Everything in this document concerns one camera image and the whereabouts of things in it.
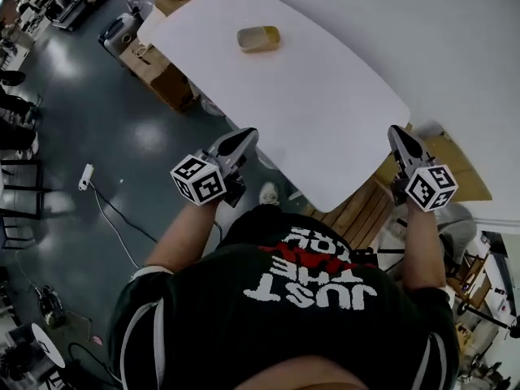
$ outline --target person's left arm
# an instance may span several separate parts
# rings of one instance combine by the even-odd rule
[[[203,206],[187,204],[175,218],[146,260],[176,272],[200,260],[215,222],[218,201]]]

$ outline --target t-shirt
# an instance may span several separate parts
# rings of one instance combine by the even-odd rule
[[[305,355],[334,361],[372,390],[447,389],[458,370],[444,291],[403,292],[300,215],[255,244],[224,241],[175,274],[138,270],[115,308],[109,353],[130,389],[231,389]]]

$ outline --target floor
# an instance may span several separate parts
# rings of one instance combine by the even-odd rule
[[[225,119],[205,113],[199,105],[179,114],[159,101],[99,44],[99,32],[125,10],[123,0],[109,0],[75,32],[47,28],[24,61],[26,81],[16,87],[20,96],[43,97],[38,128],[45,169],[44,218],[17,219],[11,236],[33,238],[18,253],[32,282],[50,284],[65,308],[92,319],[92,335],[106,341],[111,311],[134,268],[117,236],[102,218],[93,190],[78,190],[86,163],[94,165],[92,181],[130,220],[153,237],[160,237],[184,204],[169,175],[186,155],[209,146],[230,130]],[[247,192],[236,209],[219,207],[217,221],[226,232],[232,221],[257,204],[267,180],[281,191],[281,206],[298,210],[303,198],[288,203],[293,187],[277,171],[267,170],[256,157],[245,165]],[[29,183],[19,171],[16,183]],[[2,206],[34,207],[30,194],[6,192]],[[143,263],[153,243],[122,223],[108,207],[133,257]],[[206,252],[218,243],[216,228]],[[15,259],[2,251],[17,314],[22,322],[39,320],[36,299]],[[104,351],[97,352],[103,357]]]

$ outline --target white power strip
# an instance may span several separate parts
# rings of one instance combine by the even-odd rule
[[[90,163],[87,163],[87,166],[84,167],[83,175],[81,176],[80,183],[78,188],[80,191],[86,191],[89,187],[90,178],[92,178],[92,174],[94,173],[94,166]]]

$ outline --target cardboard box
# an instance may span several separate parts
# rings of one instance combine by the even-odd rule
[[[194,100],[188,78],[153,46],[138,58],[134,52],[139,48],[135,39],[119,56],[121,62],[174,110],[186,110]]]
[[[192,0],[155,0],[155,6],[166,16]]]
[[[471,166],[470,161],[462,153],[455,142],[444,132],[440,136],[434,136],[426,139],[425,144],[431,156],[437,158],[437,162],[442,165],[448,165],[449,170],[455,176],[458,183],[458,190],[453,195],[451,201],[491,201],[490,194],[486,184],[480,178],[477,171]],[[375,172],[375,178],[384,186],[389,186],[396,176],[399,168],[390,155],[383,164]]]

